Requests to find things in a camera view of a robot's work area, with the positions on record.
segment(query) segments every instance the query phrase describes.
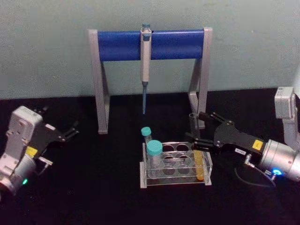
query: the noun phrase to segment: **robotic arm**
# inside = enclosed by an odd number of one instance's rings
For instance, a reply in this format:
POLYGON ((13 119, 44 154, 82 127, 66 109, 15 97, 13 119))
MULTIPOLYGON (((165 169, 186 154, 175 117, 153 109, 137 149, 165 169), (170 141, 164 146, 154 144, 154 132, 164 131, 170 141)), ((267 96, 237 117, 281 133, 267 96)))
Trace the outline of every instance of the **robotic arm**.
POLYGON ((42 172, 52 165, 42 157, 49 143, 65 142, 78 133, 72 127, 62 134, 42 121, 40 114, 25 106, 13 111, 6 133, 7 144, 0 158, 0 191, 15 195, 24 180, 35 171, 37 160, 45 163, 42 172))
POLYGON ((297 108, 295 93, 291 87, 279 87, 275 95, 276 117, 284 125, 285 144, 274 140, 264 141, 260 138, 238 131, 234 122, 220 115, 200 113, 203 121, 218 122, 214 133, 214 146, 221 148, 225 144, 234 144, 235 151, 246 155, 245 164, 255 167, 250 159, 255 156, 257 165, 271 175, 283 174, 293 181, 300 180, 300 134, 298 133, 297 108))

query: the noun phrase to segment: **green led light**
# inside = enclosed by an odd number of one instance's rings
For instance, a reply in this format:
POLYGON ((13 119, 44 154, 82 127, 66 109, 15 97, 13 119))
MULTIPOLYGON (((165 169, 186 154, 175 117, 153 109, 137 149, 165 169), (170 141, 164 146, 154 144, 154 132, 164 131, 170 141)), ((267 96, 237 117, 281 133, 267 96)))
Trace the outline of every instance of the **green led light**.
POLYGON ((27 184, 27 182, 28 182, 27 179, 23 180, 23 185, 27 184))

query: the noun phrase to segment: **blue led light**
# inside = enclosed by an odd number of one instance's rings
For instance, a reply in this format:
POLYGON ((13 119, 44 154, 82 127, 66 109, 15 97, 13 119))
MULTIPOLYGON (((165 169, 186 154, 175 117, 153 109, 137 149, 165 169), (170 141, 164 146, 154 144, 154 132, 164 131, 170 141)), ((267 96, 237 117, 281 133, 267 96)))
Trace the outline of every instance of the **blue led light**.
POLYGON ((281 171, 278 170, 278 169, 274 169, 273 173, 276 174, 276 175, 281 175, 282 174, 281 171))

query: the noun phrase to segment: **test tube rack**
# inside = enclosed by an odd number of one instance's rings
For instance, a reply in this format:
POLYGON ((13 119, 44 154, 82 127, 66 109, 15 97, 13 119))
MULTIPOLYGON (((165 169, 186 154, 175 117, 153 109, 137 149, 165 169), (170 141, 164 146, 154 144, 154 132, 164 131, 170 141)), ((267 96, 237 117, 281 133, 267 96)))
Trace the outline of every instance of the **test tube rack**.
POLYGON ((146 144, 142 144, 143 161, 140 162, 140 187, 171 184, 211 185, 212 161, 209 152, 192 150, 189 142, 163 143, 159 167, 151 168, 146 144))

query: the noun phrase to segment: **white label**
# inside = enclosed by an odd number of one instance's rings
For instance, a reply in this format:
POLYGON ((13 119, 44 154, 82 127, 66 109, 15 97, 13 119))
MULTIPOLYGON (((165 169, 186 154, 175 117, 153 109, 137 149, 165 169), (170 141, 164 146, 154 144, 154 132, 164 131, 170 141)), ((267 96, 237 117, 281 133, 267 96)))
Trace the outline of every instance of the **white label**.
POLYGON ((50 130, 55 130, 55 127, 51 126, 50 124, 46 124, 45 127, 47 127, 50 130))
POLYGON ((237 153, 239 153, 239 154, 242 154, 242 155, 246 154, 246 152, 243 151, 243 150, 241 150, 241 149, 235 149, 234 151, 237 152, 237 153))
POLYGON ((269 176, 272 175, 272 173, 271 173, 269 170, 266 170, 264 173, 265 173, 266 175, 269 175, 269 176))

